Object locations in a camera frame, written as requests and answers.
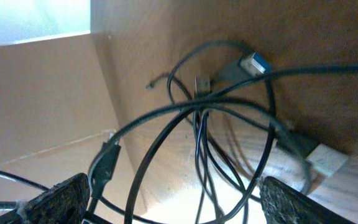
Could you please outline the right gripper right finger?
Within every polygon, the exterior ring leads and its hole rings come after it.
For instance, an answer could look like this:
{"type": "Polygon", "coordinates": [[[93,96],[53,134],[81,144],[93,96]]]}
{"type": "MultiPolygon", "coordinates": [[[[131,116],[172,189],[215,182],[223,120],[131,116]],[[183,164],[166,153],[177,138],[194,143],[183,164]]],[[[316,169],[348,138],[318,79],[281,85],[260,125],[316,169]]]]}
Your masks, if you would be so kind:
{"type": "Polygon", "coordinates": [[[268,224],[352,224],[274,177],[263,180],[260,200],[268,224]]]}

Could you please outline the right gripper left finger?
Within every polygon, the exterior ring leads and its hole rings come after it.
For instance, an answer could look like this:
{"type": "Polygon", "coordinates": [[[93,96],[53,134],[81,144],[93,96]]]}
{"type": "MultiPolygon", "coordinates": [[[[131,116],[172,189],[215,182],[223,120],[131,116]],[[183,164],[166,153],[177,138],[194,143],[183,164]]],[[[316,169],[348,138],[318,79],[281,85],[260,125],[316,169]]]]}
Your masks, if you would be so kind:
{"type": "Polygon", "coordinates": [[[0,209],[10,210],[0,216],[0,223],[81,223],[83,221],[90,199],[86,174],[76,174],[51,189],[7,172],[0,172],[0,177],[42,191],[39,196],[28,202],[0,202],[0,209]]]}

